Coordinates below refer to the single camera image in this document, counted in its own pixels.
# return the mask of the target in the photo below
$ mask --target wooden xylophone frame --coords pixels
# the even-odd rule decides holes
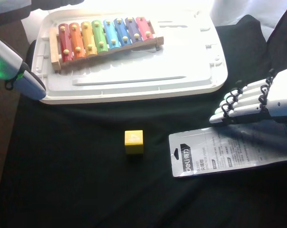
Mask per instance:
[[[147,20],[146,22],[148,23],[149,30],[153,38],[148,38],[146,40],[135,42],[130,45],[124,45],[124,46],[121,46],[120,48],[108,49],[108,51],[103,51],[103,52],[97,53],[96,55],[89,55],[89,56],[85,56],[84,58],[78,58],[78,59],[73,58],[72,61],[66,61],[66,62],[62,61],[62,55],[60,54],[60,50],[59,50],[59,47],[60,47],[59,29],[52,27],[49,30],[49,43],[50,43],[50,55],[51,55],[52,66],[55,71],[60,71],[64,67],[75,66],[76,64],[79,64],[83,60],[92,59],[98,56],[106,56],[106,55],[113,54],[115,52],[121,52],[125,50],[144,50],[144,49],[155,48],[155,47],[158,48],[159,46],[164,44],[164,37],[157,36],[157,34],[159,33],[158,32],[157,34],[155,33],[156,28],[153,27],[153,24],[150,20]]]

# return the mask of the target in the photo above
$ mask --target xylophone bar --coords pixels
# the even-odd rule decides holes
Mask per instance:
[[[142,39],[153,39],[153,34],[150,30],[147,20],[144,17],[137,17],[136,22],[142,35]]]
[[[137,41],[142,41],[141,34],[139,32],[138,26],[134,18],[126,18],[125,24],[127,29],[129,30],[129,35],[132,40],[132,43]]]
[[[72,43],[70,38],[70,32],[68,24],[59,25],[59,37],[60,37],[60,46],[62,52],[62,61],[72,61],[73,53],[72,53]]]
[[[81,23],[83,44],[86,52],[86,56],[96,56],[97,47],[95,45],[95,39],[93,35],[93,29],[90,22],[86,21]]]
[[[128,31],[125,27],[125,24],[121,18],[117,18],[114,20],[114,25],[117,31],[118,40],[123,47],[124,45],[131,45],[130,37]]]
[[[49,30],[50,58],[54,70],[61,70],[58,51],[57,29],[55,27]]]
[[[108,51],[106,39],[103,32],[102,23],[99,20],[92,22],[93,34],[95,37],[95,43],[98,51],[98,55],[102,52]]]
[[[72,37],[72,47],[75,59],[85,58],[83,41],[78,23],[72,23],[69,25],[69,30]]]
[[[107,42],[110,46],[110,50],[115,48],[120,48],[120,43],[118,41],[116,29],[114,27],[114,24],[110,20],[104,20],[104,30],[107,38]]]

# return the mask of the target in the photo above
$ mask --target yellow knob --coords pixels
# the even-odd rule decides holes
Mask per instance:
[[[68,54],[69,54],[69,50],[65,49],[65,50],[63,51],[63,53],[64,53],[65,55],[68,55]]]
[[[146,32],[145,32],[145,35],[146,35],[147,37],[150,37],[151,32],[150,32],[150,31],[146,31]]]

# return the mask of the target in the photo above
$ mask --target colorful xylophone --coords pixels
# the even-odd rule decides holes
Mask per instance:
[[[54,70],[61,70],[75,60],[164,44],[157,37],[150,21],[144,17],[117,18],[114,21],[60,24],[49,31],[51,61]]]

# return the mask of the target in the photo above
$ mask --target black tablecloth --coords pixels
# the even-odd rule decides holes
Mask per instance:
[[[229,76],[211,94],[84,105],[22,97],[0,185],[0,227],[287,227],[287,164],[174,179],[168,147],[169,134],[210,126],[231,88],[267,77],[272,64],[287,66],[278,51],[287,50],[284,20],[268,44],[251,16],[217,28]],[[139,159],[124,151],[124,131],[133,129],[144,132]]]

